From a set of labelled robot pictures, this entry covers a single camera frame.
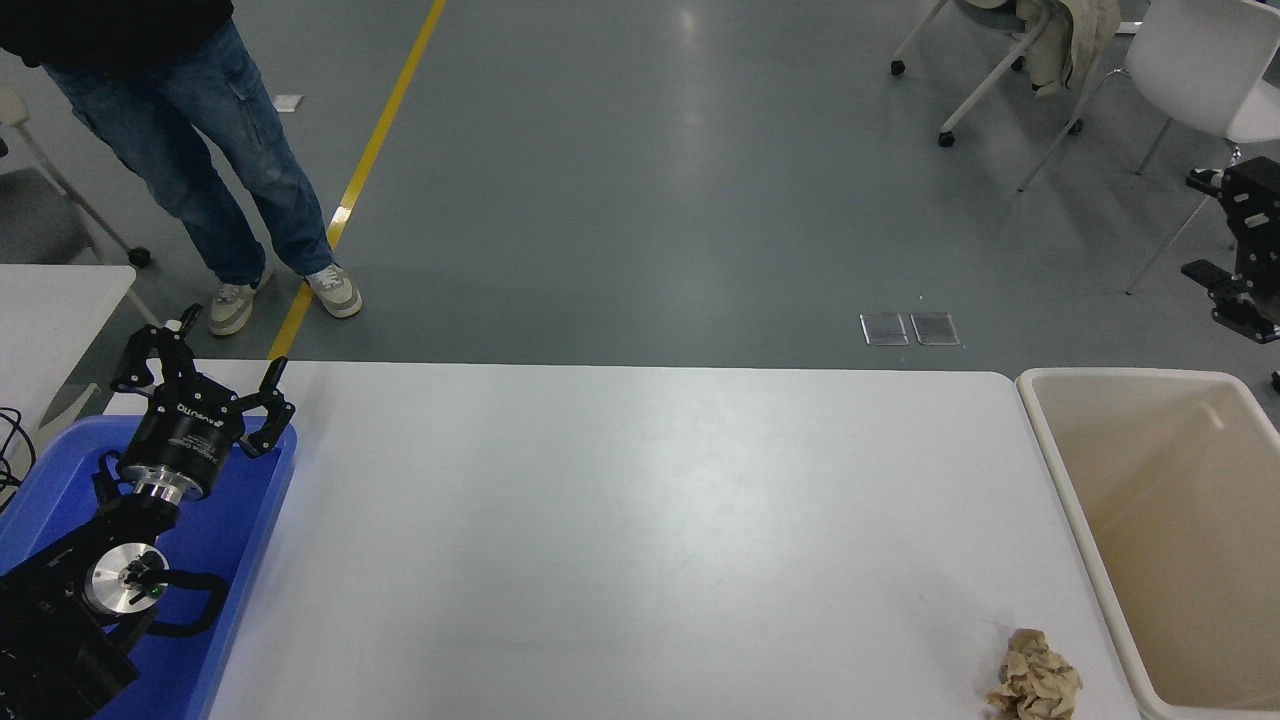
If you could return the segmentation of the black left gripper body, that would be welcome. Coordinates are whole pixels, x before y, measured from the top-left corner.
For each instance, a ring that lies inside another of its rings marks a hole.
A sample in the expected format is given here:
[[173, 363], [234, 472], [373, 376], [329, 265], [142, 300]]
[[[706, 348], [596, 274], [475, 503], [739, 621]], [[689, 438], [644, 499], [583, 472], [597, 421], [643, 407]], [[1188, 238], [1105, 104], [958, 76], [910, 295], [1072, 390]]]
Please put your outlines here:
[[150, 404], [116, 461], [116, 473], [136, 489], [156, 486], [183, 497], [207, 497], [243, 433], [243, 416], [228, 407], [193, 401]]

